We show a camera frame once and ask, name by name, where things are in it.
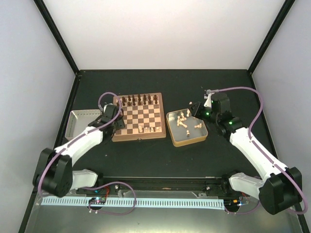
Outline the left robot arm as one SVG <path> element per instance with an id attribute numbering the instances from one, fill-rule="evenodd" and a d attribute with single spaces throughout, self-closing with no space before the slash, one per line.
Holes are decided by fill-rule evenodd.
<path id="1" fill-rule="evenodd" d="M 101 193 L 104 181 L 98 173 L 89 169 L 74 171 L 73 166 L 89 150 L 109 142 L 117 130 L 125 127 L 122 114 L 119 105 L 107 104 L 78 136 L 54 149 L 42 150 L 33 177 L 38 193 L 46 191 L 60 198 L 79 188 Z"/>

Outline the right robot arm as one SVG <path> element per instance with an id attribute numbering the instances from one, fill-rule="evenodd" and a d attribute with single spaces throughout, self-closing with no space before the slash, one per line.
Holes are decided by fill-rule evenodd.
<path id="1" fill-rule="evenodd" d="M 236 192 L 257 199 L 263 208 L 275 215 L 303 201 L 302 175 L 296 168 L 275 158 L 232 114 L 229 97 L 222 92 L 209 93 L 206 103 L 190 102 L 189 111 L 195 118 L 214 123 L 219 134 L 236 147 L 251 163 L 259 178 L 236 172 L 221 183 L 222 192 Z"/>

